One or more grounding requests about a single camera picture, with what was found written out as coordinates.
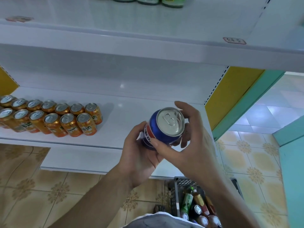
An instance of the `pull tab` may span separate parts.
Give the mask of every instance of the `pull tab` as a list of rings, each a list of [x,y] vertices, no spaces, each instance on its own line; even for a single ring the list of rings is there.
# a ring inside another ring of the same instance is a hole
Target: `pull tab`
[[[166,113],[166,114],[164,115],[164,119],[165,119],[165,121],[166,121],[169,125],[171,125],[171,126],[174,126],[174,125],[176,124],[176,121],[174,120],[174,118],[172,118],[172,117],[170,116],[169,113]]]

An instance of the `tiled floor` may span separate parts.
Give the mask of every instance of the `tiled floor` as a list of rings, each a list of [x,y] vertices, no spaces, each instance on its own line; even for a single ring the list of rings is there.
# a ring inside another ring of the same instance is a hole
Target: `tiled floor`
[[[272,135],[227,131],[216,144],[222,170],[239,181],[245,202],[265,227],[286,228],[287,210],[278,145]],[[103,176],[39,170],[48,148],[0,144],[0,225],[43,228],[65,214]],[[170,192],[163,180],[135,188],[109,227],[122,227],[152,213],[156,204],[169,211]]]
[[[284,75],[231,131],[272,134],[304,115],[304,76]]]

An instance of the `blue soda can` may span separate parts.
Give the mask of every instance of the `blue soda can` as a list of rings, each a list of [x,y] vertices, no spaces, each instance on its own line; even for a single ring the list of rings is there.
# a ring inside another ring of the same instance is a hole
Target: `blue soda can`
[[[172,144],[181,137],[185,129],[185,119],[181,112],[173,107],[166,107],[156,111],[141,132],[142,144],[156,150],[150,143],[151,138],[157,138],[165,144]]]

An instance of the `sticker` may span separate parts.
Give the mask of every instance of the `sticker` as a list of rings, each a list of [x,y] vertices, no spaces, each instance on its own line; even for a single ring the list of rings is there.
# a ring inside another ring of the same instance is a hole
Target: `sticker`
[[[247,43],[241,39],[241,38],[227,38],[227,37],[223,37],[223,39],[225,40],[225,42],[228,43],[233,43],[233,44],[241,44],[241,45],[246,45]]]
[[[10,16],[8,18],[5,18],[5,20],[9,22],[29,22],[31,20],[34,20],[34,18],[23,17],[23,16]]]

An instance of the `orange soda can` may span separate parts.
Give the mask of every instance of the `orange soda can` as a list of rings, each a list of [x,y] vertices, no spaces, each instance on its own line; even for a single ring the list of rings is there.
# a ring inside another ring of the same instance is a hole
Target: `orange soda can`
[[[68,114],[70,112],[70,106],[66,103],[60,103],[55,107],[55,113],[58,115]]]
[[[96,129],[96,124],[93,120],[93,118],[87,114],[87,113],[82,113],[77,116],[77,124],[83,131],[83,133],[86,136],[92,136],[96,134],[97,129]]]
[[[85,107],[86,113],[92,116],[96,125],[102,123],[101,111],[97,104],[89,103]]]
[[[60,124],[60,116],[56,113],[48,114],[43,119],[44,124],[47,128],[58,138],[64,137],[67,135],[67,132],[64,130]]]
[[[71,105],[70,112],[71,112],[71,114],[78,116],[85,112],[85,108],[82,104],[76,103],[76,104]]]
[[[53,101],[45,101],[41,105],[41,110],[43,112],[46,112],[47,114],[54,113],[56,105],[57,105],[57,103],[55,103]]]
[[[44,117],[47,114],[42,110],[37,110],[29,114],[30,121],[44,134],[51,134],[52,132],[44,125]]]
[[[25,100],[23,98],[13,100],[13,102],[11,104],[11,108],[13,110],[26,109],[26,106],[27,106],[27,100]]]
[[[41,109],[41,104],[42,102],[38,99],[34,99],[34,100],[30,100],[27,103],[26,109],[28,111],[34,112],[36,110],[40,110]]]
[[[5,108],[0,111],[0,122],[11,128],[15,132],[23,132],[25,129],[14,119],[14,110]]]
[[[4,107],[4,108],[10,108],[11,107],[11,103],[15,100],[16,98],[12,95],[6,95],[6,96],[2,96],[2,98],[0,99],[0,106]]]
[[[82,130],[77,125],[76,117],[73,114],[65,114],[61,116],[60,123],[71,137],[82,135]]]
[[[36,126],[34,126],[34,124],[29,120],[28,116],[30,113],[31,112],[27,109],[18,110],[16,113],[14,113],[14,119],[30,133],[40,132],[40,130],[38,130]]]

